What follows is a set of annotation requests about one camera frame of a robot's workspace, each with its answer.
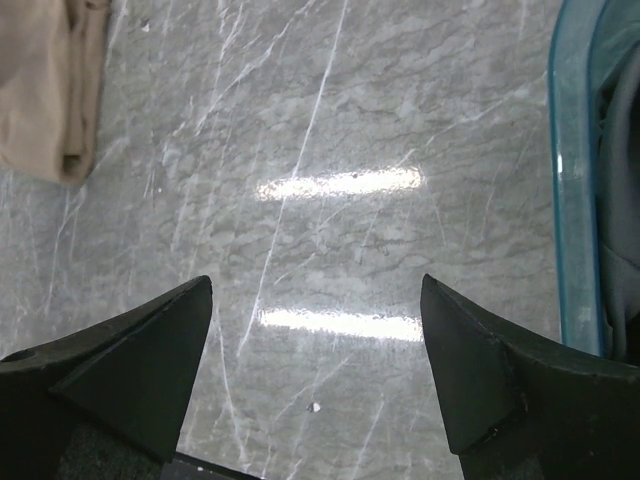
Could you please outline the tan t shirt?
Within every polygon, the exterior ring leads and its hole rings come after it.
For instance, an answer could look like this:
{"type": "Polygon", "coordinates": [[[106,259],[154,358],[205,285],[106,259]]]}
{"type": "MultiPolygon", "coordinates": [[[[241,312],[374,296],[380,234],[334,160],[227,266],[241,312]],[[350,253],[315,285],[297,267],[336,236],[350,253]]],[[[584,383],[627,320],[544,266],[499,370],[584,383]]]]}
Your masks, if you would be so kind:
{"type": "Polygon", "coordinates": [[[1,161],[79,185],[95,161],[107,1],[1,4],[1,161]]]}

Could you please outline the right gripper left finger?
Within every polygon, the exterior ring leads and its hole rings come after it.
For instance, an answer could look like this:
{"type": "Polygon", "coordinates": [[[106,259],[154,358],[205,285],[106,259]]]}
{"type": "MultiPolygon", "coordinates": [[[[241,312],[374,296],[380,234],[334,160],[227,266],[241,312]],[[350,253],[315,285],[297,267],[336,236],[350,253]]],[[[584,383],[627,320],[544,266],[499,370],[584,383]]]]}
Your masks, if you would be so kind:
{"type": "Polygon", "coordinates": [[[2,358],[2,478],[160,478],[176,452],[211,313],[211,280],[199,276],[2,358]]]}

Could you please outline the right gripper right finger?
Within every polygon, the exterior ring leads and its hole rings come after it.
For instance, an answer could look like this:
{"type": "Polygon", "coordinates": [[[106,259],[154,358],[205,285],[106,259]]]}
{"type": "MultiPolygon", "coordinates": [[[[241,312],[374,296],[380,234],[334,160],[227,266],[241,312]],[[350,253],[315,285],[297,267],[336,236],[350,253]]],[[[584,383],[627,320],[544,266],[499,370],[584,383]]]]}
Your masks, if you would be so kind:
{"type": "Polygon", "coordinates": [[[609,360],[485,310],[430,275],[420,310],[467,479],[636,479],[639,357],[609,360]]]}

